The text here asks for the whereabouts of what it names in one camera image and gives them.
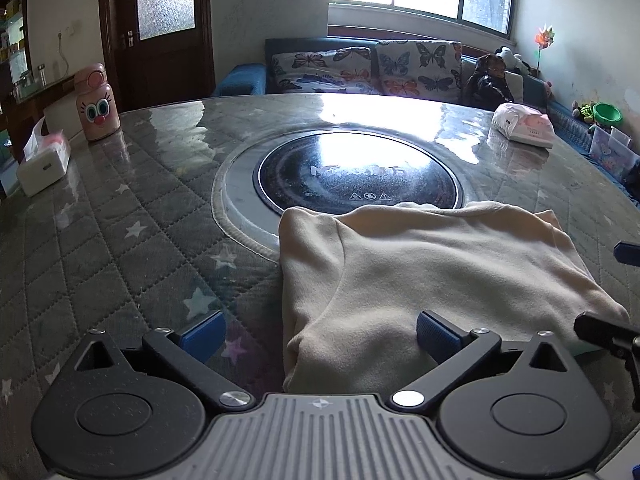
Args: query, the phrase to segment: blue sofa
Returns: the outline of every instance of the blue sofa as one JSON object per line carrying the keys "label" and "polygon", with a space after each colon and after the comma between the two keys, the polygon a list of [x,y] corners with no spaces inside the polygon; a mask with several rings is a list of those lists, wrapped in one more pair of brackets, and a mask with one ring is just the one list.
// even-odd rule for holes
{"label": "blue sofa", "polygon": [[633,198],[631,194],[620,184],[613,176],[607,173],[601,165],[595,160],[589,157],[589,150],[591,147],[591,134],[588,132],[589,126],[582,121],[575,119],[571,110],[562,106],[557,101],[549,101],[547,106],[547,113],[549,119],[554,126],[556,135],[560,137],[564,142],[569,144],[576,152],[580,153],[586,158],[592,166],[594,166],[600,173],[606,176],[611,183],[616,186],[620,192],[622,192],[631,203],[640,209],[640,202]]}
{"label": "blue sofa", "polygon": [[[271,72],[271,57],[275,54],[286,52],[323,52],[337,50],[349,46],[366,46],[373,52],[376,50],[378,40],[365,40],[363,38],[337,38],[327,36],[323,38],[274,38],[264,42],[265,64],[251,63],[236,66],[217,86],[212,97],[239,96],[239,95],[264,95],[278,93]],[[378,56],[371,57],[371,71],[373,76],[380,75]],[[577,121],[571,115],[571,111],[563,107],[557,101],[546,98],[546,89],[540,79],[523,76],[524,102],[527,105],[547,111],[556,135],[567,142],[578,153],[585,156],[597,170],[604,174],[631,202],[640,208],[640,203],[635,200],[625,187],[613,178],[603,167],[588,157],[591,147],[591,135],[588,126]]]}
{"label": "blue sofa", "polygon": [[[274,38],[264,42],[265,64],[251,63],[236,66],[216,87],[212,97],[233,95],[262,95],[278,93],[271,72],[271,57],[285,52],[323,52],[349,46],[366,46],[373,52],[378,40],[363,38]],[[380,75],[378,56],[371,57],[373,77]],[[544,83],[530,76],[523,76],[524,102],[536,108],[546,108],[546,90]]]}

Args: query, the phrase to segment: pink water bottle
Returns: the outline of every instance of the pink water bottle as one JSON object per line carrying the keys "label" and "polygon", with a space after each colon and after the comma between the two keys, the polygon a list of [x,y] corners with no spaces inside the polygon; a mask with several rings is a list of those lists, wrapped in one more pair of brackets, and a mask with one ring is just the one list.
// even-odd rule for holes
{"label": "pink water bottle", "polygon": [[76,106],[86,140],[98,140],[120,129],[120,117],[101,63],[76,72]]}

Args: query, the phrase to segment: blue gripper pad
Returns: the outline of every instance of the blue gripper pad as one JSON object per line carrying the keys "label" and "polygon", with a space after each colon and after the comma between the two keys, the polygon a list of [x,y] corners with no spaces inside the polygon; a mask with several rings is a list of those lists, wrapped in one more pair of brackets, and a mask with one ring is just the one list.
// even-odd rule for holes
{"label": "blue gripper pad", "polygon": [[640,267],[640,244],[618,242],[613,248],[613,255],[621,264]]}
{"label": "blue gripper pad", "polygon": [[442,364],[452,355],[460,352],[466,345],[465,334],[433,312],[423,310],[415,325],[418,345],[438,364]]}
{"label": "blue gripper pad", "polygon": [[225,317],[222,312],[216,310],[176,335],[176,343],[180,348],[201,363],[206,363],[225,342]]}

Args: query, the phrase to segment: cable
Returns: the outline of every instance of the cable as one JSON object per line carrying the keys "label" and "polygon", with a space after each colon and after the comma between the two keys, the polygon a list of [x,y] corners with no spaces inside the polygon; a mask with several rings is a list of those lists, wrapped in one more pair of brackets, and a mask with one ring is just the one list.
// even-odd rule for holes
{"label": "cable", "polygon": [[62,54],[62,32],[58,33],[58,52],[60,53],[62,61],[64,61],[66,64],[65,75],[63,75],[63,77],[66,77],[69,74],[69,62],[66,60],[65,55]]}

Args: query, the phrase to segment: silver screw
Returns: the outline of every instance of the silver screw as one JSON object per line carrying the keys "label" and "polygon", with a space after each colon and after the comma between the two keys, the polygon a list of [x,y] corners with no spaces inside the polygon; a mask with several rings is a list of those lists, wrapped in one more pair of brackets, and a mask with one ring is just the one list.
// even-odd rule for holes
{"label": "silver screw", "polygon": [[392,395],[391,400],[398,406],[412,408],[424,402],[424,395],[415,390],[401,390]]}
{"label": "silver screw", "polygon": [[249,402],[251,402],[251,395],[247,392],[225,392],[220,395],[220,403],[225,406],[246,406]]}

